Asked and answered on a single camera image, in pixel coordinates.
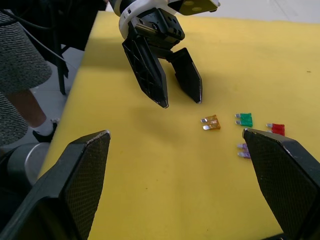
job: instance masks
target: person's leg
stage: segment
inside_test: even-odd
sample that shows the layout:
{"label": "person's leg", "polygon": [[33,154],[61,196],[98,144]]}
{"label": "person's leg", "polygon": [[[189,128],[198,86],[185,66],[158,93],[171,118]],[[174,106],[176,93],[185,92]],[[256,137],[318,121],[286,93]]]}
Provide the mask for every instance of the person's leg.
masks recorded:
{"label": "person's leg", "polygon": [[0,92],[0,148],[23,138],[27,131],[28,123]]}
{"label": "person's leg", "polygon": [[30,90],[6,94],[6,98],[32,128],[42,125],[47,117]]}
{"label": "person's leg", "polygon": [[6,98],[33,129],[33,135],[39,142],[51,142],[57,124],[46,117],[30,90],[10,93]]}

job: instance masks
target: fuse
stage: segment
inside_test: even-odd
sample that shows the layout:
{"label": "fuse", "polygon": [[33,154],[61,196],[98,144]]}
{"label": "fuse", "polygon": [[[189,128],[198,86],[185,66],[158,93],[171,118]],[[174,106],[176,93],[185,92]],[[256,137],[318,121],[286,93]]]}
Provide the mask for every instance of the fuse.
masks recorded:
{"label": "fuse", "polygon": [[221,128],[217,115],[207,116],[206,118],[201,119],[201,122],[207,124],[203,126],[204,130],[218,130]]}
{"label": "fuse", "polygon": [[274,134],[280,134],[282,136],[285,135],[285,125],[284,124],[268,123],[266,126],[268,128],[271,128],[271,132]]}
{"label": "fuse", "polygon": [[240,119],[235,121],[237,125],[247,126],[247,127],[252,127],[254,125],[252,121],[251,113],[237,113],[235,117],[237,119]]}
{"label": "fuse", "polygon": [[238,149],[243,149],[248,151],[248,146],[246,143],[241,143],[237,145]]}
{"label": "fuse", "polygon": [[250,153],[248,151],[238,152],[238,156],[245,159],[251,159]]}

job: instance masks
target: person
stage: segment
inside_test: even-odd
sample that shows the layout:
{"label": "person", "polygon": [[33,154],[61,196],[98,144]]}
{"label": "person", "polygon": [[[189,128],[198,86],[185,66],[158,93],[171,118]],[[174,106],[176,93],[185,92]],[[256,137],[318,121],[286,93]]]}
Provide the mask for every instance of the person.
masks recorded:
{"label": "person", "polygon": [[[12,20],[0,12],[0,23]],[[22,138],[28,127],[39,142],[51,142],[51,121],[30,91],[47,81],[51,67],[18,23],[0,26],[0,147]]]}

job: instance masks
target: yellow table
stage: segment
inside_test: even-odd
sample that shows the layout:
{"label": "yellow table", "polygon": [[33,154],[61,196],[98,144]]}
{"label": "yellow table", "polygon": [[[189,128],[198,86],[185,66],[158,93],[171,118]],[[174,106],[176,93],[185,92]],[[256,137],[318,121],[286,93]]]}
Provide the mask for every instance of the yellow table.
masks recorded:
{"label": "yellow table", "polygon": [[[91,240],[259,240],[281,232],[264,200],[235,113],[254,128],[286,125],[320,159],[320,26],[179,16],[203,79],[203,103],[182,90],[169,63],[169,105],[140,90],[122,48],[118,17],[100,12],[42,174],[66,145],[111,132]],[[217,114],[221,130],[200,119]]]}

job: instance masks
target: red fuse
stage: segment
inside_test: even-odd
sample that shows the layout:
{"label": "red fuse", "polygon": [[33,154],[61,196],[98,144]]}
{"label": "red fuse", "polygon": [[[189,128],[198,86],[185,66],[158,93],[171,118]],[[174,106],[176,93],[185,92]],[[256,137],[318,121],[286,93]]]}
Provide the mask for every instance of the red fuse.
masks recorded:
{"label": "red fuse", "polygon": [[280,134],[282,136],[285,135],[285,125],[284,124],[275,124],[275,123],[268,123],[266,125],[268,128],[271,128],[274,134]]}

